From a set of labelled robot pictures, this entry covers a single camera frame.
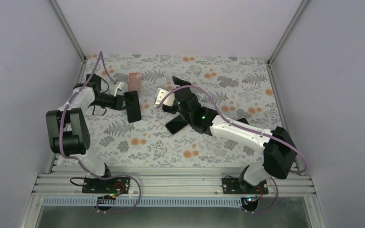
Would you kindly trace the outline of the blue phone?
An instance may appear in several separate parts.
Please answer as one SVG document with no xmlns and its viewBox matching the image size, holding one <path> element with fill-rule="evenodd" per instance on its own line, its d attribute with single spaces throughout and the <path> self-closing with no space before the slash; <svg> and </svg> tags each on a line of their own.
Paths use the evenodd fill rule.
<svg viewBox="0 0 365 228">
<path fill-rule="evenodd" d="M 137 91 L 124 93 L 125 109 L 129 123 L 138 122 L 142 119 L 139 96 Z"/>
</svg>

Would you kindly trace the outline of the pink phone case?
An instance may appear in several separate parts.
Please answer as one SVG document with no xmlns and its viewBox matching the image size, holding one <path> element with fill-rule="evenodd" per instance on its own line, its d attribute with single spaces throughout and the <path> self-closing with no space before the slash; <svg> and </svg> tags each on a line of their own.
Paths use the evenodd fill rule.
<svg viewBox="0 0 365 228">
<path fill-rule="evenodd" d="M 142 73 L 140 72 L 129 73 L 127 88 L 128 92 L 136 91 L 137 93 L 140 93 L 142 88 Z"/>
</svg>

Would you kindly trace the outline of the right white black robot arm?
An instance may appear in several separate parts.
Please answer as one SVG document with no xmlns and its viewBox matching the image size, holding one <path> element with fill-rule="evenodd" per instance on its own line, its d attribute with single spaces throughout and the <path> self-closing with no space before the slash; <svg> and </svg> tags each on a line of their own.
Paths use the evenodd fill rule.
<svg viewBox="0 0 365 228">
<path fill-rule="evenodd" d="M 164 112 L 178 114 L 165 126 L 176 134 L 186 126 L 200 134 L 225 138 L 252 148 L 262 158 L 253 165 L 247 165 L 238 177 L 238 186 L 243 193 L 251 193 L 260 183 L 273 177 L 287 178 L 297 156 L 296 147 L 282 127 L 274 130 L 250 126 L 246 119 L 233 120 L 225 117 L 213 103 L 213 108 L 200 104 L 192 89 L 200 90 L 188 81 L 173 77 L 177 88 L 168 92 L 158 88 L 155 105 Z"/>
</svg>

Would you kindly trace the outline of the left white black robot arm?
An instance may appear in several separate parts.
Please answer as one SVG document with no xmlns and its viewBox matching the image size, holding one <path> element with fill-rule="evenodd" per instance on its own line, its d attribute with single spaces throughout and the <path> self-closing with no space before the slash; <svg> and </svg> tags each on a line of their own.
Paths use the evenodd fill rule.
<svg viewBox="0 0 365 228">
<path fill-rule="evenodd" d="M 89 107 L 107 110 L 125 109 L 125 98 L 102 91 L 104 80 L 96 74 L 86 76 L 89 82 L 76 84 L 71 97 L 57 110 L 46 113 L 49 145 L 53 153 L 78 162 L 87 171 L 86 177 L 95 179 L 94 186 L 101 192 L 113 187 L 108 166 L 90 148 L 91 137 L 85 121 Z"/>
</svg>

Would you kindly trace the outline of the phone in clear case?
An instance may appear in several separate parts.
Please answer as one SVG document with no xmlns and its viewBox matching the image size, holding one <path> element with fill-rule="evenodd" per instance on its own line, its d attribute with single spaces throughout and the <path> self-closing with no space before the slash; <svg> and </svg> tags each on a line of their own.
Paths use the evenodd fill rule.
<svg viewBox="0 0 365 228">
<path fill-rule="evenodd" d="M 179 131 L 184 129 L 188 123 L 184 120 L 181 115 L 176 116 L 171 121 L 165 124 L 166 129 L 171 135 L 177 134 Z"/>
</svg>

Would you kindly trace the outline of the phone in beige case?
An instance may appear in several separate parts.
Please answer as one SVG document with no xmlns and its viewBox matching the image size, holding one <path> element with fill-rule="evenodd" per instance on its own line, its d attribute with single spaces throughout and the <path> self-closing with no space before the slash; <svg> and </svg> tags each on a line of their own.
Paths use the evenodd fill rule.
<svg viewBox="0 0 365 228">
<path fill-rule="evenodd" d="M 240 122 L 240 123 L 243 123 L 243 124 L 247 124 L 249 125 L 249 122 L 247 121 L 246 118 L 241 118 L 241 119 L 238 119 L 237 122 Z"/>
</svg>

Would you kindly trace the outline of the floral patterned table mat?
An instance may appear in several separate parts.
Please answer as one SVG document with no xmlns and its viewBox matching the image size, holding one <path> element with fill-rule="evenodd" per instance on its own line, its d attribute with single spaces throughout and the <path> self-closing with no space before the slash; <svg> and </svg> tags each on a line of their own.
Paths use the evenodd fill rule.
<svg viewBox="0 0 365 228">
<path fill-rule="evenodd" d="M 142 119 L 129 123 L 125 111 L 89 108 L 85 120 L 90 151 L 108 166 L 244 167 L 260 160 L 255 151 L 232 140 L 210 137 L 185 127 L 172 135 L 165 127 L 173 119 L 154 105 L 157 88 L 174 89 L 173 77 L 198 86 L 201 105 L 216 104 L 229 118 L 245 118 L 250 125 L 274 129 L 281 125 L 264 59 L 253 57 L 192 57 L 169 55 L 97 55 L 86 61 L 85 73 L 127 82 L 130 73 L 142 75 L 139 101 Z"/>
</svg>

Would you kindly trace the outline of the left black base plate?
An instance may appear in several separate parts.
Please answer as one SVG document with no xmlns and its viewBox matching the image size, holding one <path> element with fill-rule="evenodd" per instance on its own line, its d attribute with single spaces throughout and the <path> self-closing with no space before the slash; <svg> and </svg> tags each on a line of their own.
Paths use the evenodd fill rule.
<svg viewBox="0 0 365 228">
<path fill-rule="evenodd" d="M 127 194 L 131 179 L 118 177 L 110 180 L 85 178 L 82 193 L 85 194 Z"/>
</svg>

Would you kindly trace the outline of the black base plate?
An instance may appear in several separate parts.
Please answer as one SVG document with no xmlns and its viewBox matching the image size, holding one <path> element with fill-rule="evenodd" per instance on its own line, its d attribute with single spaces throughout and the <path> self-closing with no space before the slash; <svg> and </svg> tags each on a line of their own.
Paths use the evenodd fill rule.
<svg viewBox="0 0 365 228">
<path fill-rule="evenodd" d="M 240 184 L 239 178 L 229 175 L 221 179 L 221 187 L 224 195 L 264 195 L 269 193 L 266 180 L 260 182 L 257 186 L 251 186 L 246 183 Z"/>
<path fill-rule="evenodd" d="M 110 180 L 85 178 L 82 193 L 85 194 L 127 194 L 131 179 L 118 177 Z"/>
</svg>

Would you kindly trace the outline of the aluminium rail frame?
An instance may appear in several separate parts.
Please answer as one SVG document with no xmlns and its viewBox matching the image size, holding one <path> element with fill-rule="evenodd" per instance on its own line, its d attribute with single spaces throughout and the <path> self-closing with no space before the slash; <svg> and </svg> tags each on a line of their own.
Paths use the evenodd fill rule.
<svg viewBox="0 0 365 228">
<path fill-rule="evenodd" d="M 225 195 L 222 178 L 237 176 L 241 168 L 176 168 L 176 167 L 111 167 L 117 175 L 130 175 L 132 186 L 121 196 L 122 205 L 137 206 L 233 206 L 241 195 Z M 68 180 L 85 173 L 77 166 L 53 166 L 51 171 L 37 176 L 26 211 L 20 222 L 22 228 L 35 228 L 44 204 L 60 206 L 86 206 L 97 197 L 84 194 L 80 186 Z M 324 220 L 315 188 L 310 176 L 290 174 L 286 179 L 267 180 L 268 192 L 263 198 L 302 197 L 309 223 L 313 228 L 324 228 Z"/>
</svg>

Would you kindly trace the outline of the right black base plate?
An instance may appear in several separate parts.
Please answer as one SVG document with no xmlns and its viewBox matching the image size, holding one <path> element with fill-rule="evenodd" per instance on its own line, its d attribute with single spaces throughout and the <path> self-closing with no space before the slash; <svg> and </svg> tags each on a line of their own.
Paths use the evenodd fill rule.
<svg viewBox="0 0 365 228">
<path fill-rule="evenodd" d="M 264 195 L 269 193 L 266 180 L 260 182 L 257 186 L 251 186 L 246 183 L 240 184 L 239 178 L 229 175 L 221 179 L 221 187 L 224 195 Z"/>
</svg>

